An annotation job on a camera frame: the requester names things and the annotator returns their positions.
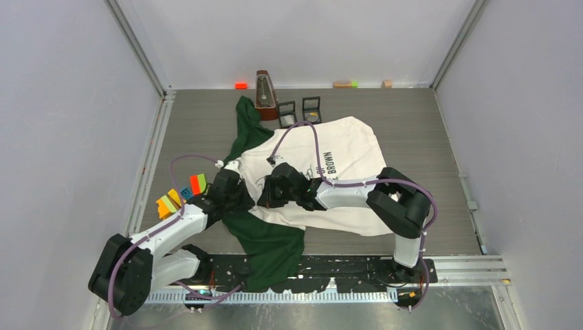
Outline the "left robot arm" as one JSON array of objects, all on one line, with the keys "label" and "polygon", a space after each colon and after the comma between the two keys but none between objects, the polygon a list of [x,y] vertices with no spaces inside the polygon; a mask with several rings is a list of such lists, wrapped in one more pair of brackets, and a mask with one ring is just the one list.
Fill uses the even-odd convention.
[{"label": "left robot arm", "polygon": [[88,289],[123,316],[135,313],[155,290],[180,280],[210,278],[210,255],[185,240],[227,215],[248,211],[254,201],[237,161],[219,170],[205,194],[190,198],[157,225],[106,242],[89,279]]}]

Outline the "green and white t-shirt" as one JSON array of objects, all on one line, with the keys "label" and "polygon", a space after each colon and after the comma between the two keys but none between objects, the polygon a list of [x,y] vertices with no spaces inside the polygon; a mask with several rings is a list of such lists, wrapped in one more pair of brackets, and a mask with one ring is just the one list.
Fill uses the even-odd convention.
[{"label": "green and white t-shirt", "polygon": [[[372,128],[352,116],[285,131],[265,128],[252,100],[242,96],[236,107],[237,136],[228,161],[240,163],[251,198],[259,200],[272,173],[270,155],[281,156],[297,170],[300,185],[322,178],[362,179],[386,166]],[[223,218],[247,254],[251,292],[286,281],[297,272],[305,248],[305,230],[320,228],[363,237],[389,234],[389,228],[368,208],[343,207],[310,212],[291,201],[280,208],[256,205]]]}]

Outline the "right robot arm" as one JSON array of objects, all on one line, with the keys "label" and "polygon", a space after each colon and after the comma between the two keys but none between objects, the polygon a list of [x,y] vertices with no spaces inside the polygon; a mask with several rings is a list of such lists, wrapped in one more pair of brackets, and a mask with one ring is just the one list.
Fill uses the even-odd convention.
[{"label": "right robot arm", "polygon": [[265,178],[257,204],[281,208],[295,202],[307,211],[367,208],[395,234],[390,270],[401,282],[424,275],[423,245],[427,227],[435,220],[435,199],[395,168],[361,180],[308,179],[283,162]]}]

